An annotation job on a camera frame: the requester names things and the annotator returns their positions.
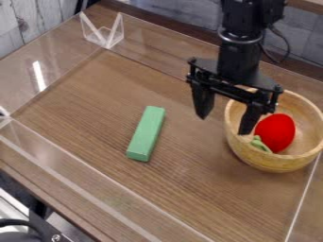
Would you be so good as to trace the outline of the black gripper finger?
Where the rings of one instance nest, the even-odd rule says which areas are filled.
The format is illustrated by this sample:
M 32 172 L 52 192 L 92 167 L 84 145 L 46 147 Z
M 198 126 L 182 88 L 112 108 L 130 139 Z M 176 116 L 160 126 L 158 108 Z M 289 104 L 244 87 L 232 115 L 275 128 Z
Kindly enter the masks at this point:
M 214 92 L 197 83 L 190 84 L 196 115 L 204 119 L 214 107 Z
M 263 115 L 263 105 L 252 102 L 247 105 L 239 126 L 239 135 L 247 135 L 253 130 L 255 125 Z

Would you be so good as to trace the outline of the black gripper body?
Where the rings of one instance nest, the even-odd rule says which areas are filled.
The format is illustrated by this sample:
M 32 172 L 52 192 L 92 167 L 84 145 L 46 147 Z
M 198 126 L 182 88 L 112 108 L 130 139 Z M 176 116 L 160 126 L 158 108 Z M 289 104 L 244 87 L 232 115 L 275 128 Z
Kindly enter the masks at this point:
M 225 77 L 217 72 L 218 62 L 192 57 L 188 59 L 189 73 L 186 82 L 209 87 L 214 94 L 222 95 L 243 104 L 252 102 L 263 105 L 263 113 L 275 112 L 281 86 L 255 68 L 245 75 Z

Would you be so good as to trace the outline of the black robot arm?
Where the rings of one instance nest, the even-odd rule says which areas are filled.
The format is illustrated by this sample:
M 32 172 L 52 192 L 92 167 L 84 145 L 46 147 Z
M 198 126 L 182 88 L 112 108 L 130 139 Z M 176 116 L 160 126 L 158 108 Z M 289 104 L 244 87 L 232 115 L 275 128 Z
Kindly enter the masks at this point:
M 248 134 L 260 117 L 275 112 L 284 92 L 260 72 L 265 30 L 283 19 L 285 0 L 220 0 L 218 57 L 188 59 L 186 82 L 192 88 L 196 115 L 205 118 L 222 95 L 245 105 L 239 135 Z

